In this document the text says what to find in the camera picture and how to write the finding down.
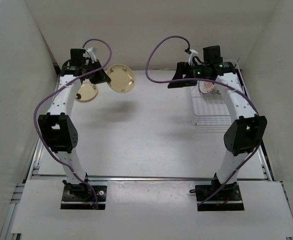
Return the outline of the orange sunburst plate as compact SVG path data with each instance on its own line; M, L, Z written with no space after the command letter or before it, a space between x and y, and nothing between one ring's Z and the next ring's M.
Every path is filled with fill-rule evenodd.
M198 90L201 94L209 94L213 91L215 85L208 81L198 81Z

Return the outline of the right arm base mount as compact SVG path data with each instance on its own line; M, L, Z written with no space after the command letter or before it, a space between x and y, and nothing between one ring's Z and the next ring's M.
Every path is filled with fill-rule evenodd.
M237 182L227 184L224 189L220 190L216 195L206 202L205 199L211 196L219 187L213 183L198 183L194 189L189 190L190 194L195 194L198 212L230 212L244 211L244 203Z

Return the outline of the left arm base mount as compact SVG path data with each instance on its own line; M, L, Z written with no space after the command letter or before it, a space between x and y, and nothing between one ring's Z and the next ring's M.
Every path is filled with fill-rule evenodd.
M62 210L105 210L107 189L106 185L91 185L96 195L85 184L71 184L66 180L61 197Z

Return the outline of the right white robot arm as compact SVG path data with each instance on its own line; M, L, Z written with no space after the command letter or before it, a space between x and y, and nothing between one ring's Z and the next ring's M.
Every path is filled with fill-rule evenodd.
M261 144L267 119L243 93L236 68L221 57L220 46L203 49L203 60L198 52L187 48L188 62L177 63L169 89L193 87L197 83L211 83L220 93L227 107L231 125L223 136L226 152L221 167L215 174L217 184L211 187L211 195L224 199L230 192L227 185L237 180L239 168Z

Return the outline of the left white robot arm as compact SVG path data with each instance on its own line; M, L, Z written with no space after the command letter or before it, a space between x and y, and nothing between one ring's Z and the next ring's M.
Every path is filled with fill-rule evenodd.
M67 191L82 201L94 201L96 193L80 164L76 151L78 131L71 120L74 102L80 99L78 91L85 80L94 85L110 82L93 47L72 48L70 59L61 69L52 104L46 114L39 115L37 122L44 144L63 166Z

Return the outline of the cream plate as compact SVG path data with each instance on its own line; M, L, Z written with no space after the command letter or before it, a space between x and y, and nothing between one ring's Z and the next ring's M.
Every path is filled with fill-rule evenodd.
M110 81L108 86L117 93L128 93L136 84L136 78L133 71L124 64L114 64L106 71Z
M89 102L93 100L98 94L98 87L90 81L85 80L82 82L80 89L76 94L78 102Z

